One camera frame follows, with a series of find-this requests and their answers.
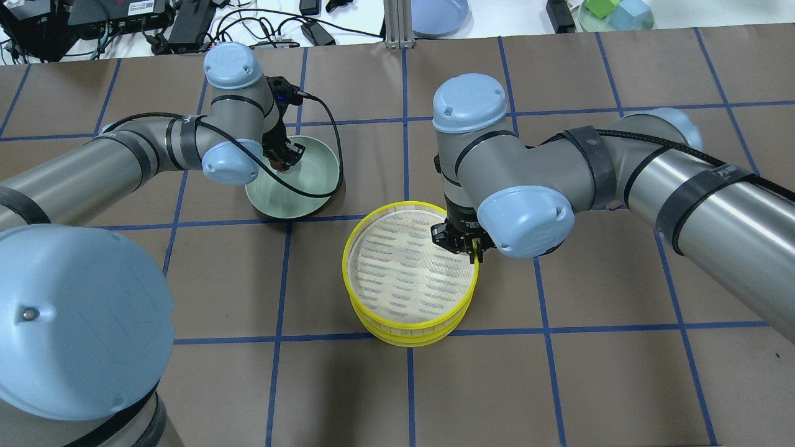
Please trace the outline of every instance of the screw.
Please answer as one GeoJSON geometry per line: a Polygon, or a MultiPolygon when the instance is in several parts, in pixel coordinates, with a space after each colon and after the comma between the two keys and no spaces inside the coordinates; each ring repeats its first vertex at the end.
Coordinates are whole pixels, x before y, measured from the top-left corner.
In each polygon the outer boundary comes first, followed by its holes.
{"type": "Polygon", "coordinates": [[[22,312],[22,318],[25,318],[27,321],[36,320],[38,317],[39,317],[39,311],[32,307],[29,307],[22,312]]]}

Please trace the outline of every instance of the perforated basket bottom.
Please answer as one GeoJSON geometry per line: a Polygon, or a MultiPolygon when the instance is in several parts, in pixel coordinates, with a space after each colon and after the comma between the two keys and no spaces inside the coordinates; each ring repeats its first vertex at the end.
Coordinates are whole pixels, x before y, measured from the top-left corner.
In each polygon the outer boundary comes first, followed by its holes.
{"type": "Polygon", "coordinates": [[[466,296],[474,267],[431,241],[433,212],[398,210],[366,227],[351,250],[351,286],[369,310],[389,321],[424,323],[450,313],[466,296]]]}

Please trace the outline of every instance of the yellow and white basket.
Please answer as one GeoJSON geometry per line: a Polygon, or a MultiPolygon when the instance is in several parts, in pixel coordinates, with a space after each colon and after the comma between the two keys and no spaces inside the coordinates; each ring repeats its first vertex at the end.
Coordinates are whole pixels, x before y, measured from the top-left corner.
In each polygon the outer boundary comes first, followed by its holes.
{"type": "Polygon", "coordinates": [[[425,346],[463,319],[478,263],[431,241],[444,209],[417,201],[381,207],[354,228],[343,252],[343,278],[356,315],[386,343],[425,346]]]}

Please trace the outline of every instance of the light blue joint cap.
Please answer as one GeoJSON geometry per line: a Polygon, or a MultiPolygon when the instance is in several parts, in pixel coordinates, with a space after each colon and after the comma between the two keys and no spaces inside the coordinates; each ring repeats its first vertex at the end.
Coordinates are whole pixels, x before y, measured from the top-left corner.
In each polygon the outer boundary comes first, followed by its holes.
{"type": "MultiPolygon", "coordinates": [[[[262,145],[241,138],[238,142],[257,158],[262,158],[262,145]]],[[[210,148],[201,159],[204,175],[222,185],[242,186],[257,179],[259,166],[232,142],[221,142],[210,148]]]]}
{"type": "Polygon", "coordinates": [[[222,90],[245,88],[262,78],[262,66],[250,48],[239,42],[216,45],[204,57],[207,82],[222,90]]]}
{"type": "Polygon", "coordinates": [[[485,129],[507,112],[505,89],[496,79],[480,73],[451,78],[433,96],[433,126],[445,134],[485,129]]]}
{"type": "Polygon", "coordinates": [[[0,232],[0,398],[43,418],[106,418],[157,384],[171,292],[157,262],[101,228],[0,232]]]}
{"type": "Polygon", "coordinates": [[[674,126],[677,128],[677,130],[679,130],[679,133],[682,134],[682,137],[684,137],[684,140],[688,143],[688,146],[692,147],[693,149],[698,149],[700,152],[704,152],[704,144],[701,140],[701,132],[699,132],[698,127],[696,127],[696,125],[690,121],[690,117],[688,117],[683,111],[671,107],[661,107],[652,111],[642,111],[628,116],[634,115],[650,115],[664,119],[671,126],[674,126]]]}
{"type": "Polygon", "coordinates": [[[478,221],[510,258],[533,258],[557,247],[574,227],[568,199],[544,186],[514,186],[488,196],[478,221]]]}

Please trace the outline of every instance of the blue plate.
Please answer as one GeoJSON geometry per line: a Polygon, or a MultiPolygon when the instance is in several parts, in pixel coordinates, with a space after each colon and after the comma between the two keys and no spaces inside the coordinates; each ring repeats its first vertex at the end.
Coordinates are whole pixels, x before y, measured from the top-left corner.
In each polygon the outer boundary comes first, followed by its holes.
{"type": "Polygon", "coordinates": [[[454,33],[467,20],[467,0],[411,0],[411,28],[417,37],[454,33]]]}

